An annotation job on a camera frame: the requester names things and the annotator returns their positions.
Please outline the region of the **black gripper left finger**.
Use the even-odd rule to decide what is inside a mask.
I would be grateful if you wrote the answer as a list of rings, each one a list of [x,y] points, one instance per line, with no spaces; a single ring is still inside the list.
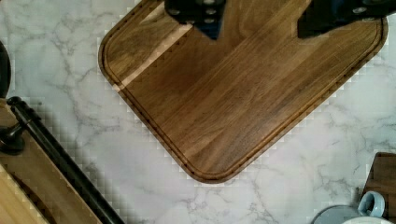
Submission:
[[[164,0],[169,16],[180,24],[191,24],[212,40],[219,37],[227,0]]]

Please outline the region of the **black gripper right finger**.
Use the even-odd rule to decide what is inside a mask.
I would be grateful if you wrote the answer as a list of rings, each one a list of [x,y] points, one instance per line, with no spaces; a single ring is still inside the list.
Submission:
[[[396,11],[396,0],[312,0],[297,20],[297,36],[310,38],[355,21],[381,19]]]

